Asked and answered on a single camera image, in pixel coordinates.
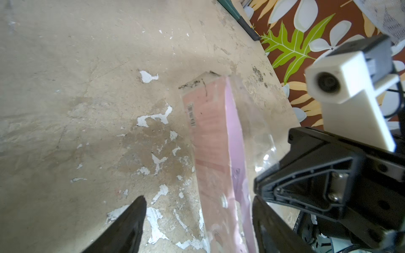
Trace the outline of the pink ruler set pouch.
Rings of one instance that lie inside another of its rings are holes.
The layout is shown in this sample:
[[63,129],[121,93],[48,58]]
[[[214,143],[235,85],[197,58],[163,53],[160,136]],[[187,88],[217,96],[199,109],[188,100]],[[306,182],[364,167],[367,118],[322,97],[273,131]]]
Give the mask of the pink ruler set pouch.
[[210,251],[256,253],[254,179],[278,163],[270,128],[235,75],[204,72],[179,90]]

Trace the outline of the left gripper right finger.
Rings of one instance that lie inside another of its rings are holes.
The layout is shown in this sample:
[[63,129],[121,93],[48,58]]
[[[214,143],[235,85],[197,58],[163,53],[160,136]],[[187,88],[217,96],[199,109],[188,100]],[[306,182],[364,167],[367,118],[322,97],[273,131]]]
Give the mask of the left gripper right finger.
[[313,252],[260,196],[255,196],[252,212],[259,253]]

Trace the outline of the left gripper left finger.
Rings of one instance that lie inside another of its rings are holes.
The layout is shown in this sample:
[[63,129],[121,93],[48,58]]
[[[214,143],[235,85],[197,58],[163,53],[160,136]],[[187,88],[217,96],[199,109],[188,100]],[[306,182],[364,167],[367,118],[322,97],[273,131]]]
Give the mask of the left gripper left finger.
[[146,211],[146,199],[139,196],[83,253],[137,253]]

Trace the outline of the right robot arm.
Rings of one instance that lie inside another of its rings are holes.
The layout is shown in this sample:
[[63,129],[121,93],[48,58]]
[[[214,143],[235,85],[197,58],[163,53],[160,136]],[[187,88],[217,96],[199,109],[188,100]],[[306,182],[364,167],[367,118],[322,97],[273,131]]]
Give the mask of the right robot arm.
[[254,181],[262,253],[402,253],[405,140],[385,151],[312,128],[289,131],[290,152]]

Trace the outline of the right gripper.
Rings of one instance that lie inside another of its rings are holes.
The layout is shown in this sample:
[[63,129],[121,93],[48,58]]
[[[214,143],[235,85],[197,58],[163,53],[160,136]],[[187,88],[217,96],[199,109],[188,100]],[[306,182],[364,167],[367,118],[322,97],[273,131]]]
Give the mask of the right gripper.
[[405,157],[310,128],[289,131],[290,152],[254,180],[265,201],[325,222],[359,249],[405,247]]

